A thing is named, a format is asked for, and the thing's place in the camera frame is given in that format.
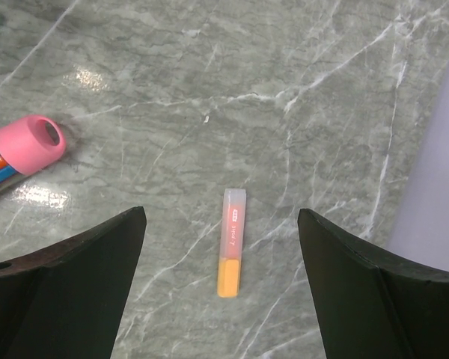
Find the marble table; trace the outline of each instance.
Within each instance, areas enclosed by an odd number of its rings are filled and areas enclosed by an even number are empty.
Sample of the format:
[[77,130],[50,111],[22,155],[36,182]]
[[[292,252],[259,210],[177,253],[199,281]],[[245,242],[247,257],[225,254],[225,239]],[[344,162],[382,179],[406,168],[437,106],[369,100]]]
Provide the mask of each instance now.
[[[449,0],[0,0],[0,126],[64,159],[0,196],[0,261],[143,206],[114,359],[324,358],[296,219],[383,245],[449,59]],[[222,195],[242,285],[216,295]]]

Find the tube with pink cap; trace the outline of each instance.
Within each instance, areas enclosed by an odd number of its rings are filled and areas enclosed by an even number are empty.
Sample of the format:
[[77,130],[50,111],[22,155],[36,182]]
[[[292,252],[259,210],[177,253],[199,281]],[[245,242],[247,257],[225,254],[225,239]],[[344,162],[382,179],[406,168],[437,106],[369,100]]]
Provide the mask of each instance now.
[[57,124],[39,114],[0,128],[0,191],[60,159],[66,146]]

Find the light purple surface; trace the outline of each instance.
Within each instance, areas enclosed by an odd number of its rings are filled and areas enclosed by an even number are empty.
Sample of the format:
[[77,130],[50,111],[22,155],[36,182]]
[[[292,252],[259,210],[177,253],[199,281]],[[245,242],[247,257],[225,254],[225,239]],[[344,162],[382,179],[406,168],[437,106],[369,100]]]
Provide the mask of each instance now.
[[449,64],[388,250],[449,271]]

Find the gray marble countertop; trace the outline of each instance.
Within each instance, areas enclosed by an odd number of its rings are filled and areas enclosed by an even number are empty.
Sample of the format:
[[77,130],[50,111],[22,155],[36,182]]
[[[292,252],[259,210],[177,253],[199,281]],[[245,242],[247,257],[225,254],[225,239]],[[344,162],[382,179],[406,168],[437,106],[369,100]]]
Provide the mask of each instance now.
[[[324,358],[296,218],[379,245],[449,59],[449,1],[0,0],[0,126],[63,161],[0,196],[0,261],[131,206],[148,227],[113,358]],[[227,187],[242,286],[216,295]]]

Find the pink cap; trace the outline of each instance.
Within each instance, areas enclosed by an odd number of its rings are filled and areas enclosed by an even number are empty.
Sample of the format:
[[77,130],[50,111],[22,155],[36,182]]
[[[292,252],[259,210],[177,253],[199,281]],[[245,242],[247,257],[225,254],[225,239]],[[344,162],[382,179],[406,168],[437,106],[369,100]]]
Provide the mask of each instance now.
[[[55,143],[47,129],[58,135]],[[17,172],[30,176],[60,159],[67,142],[55,122],[30,114],[0,128],[0,155]]]

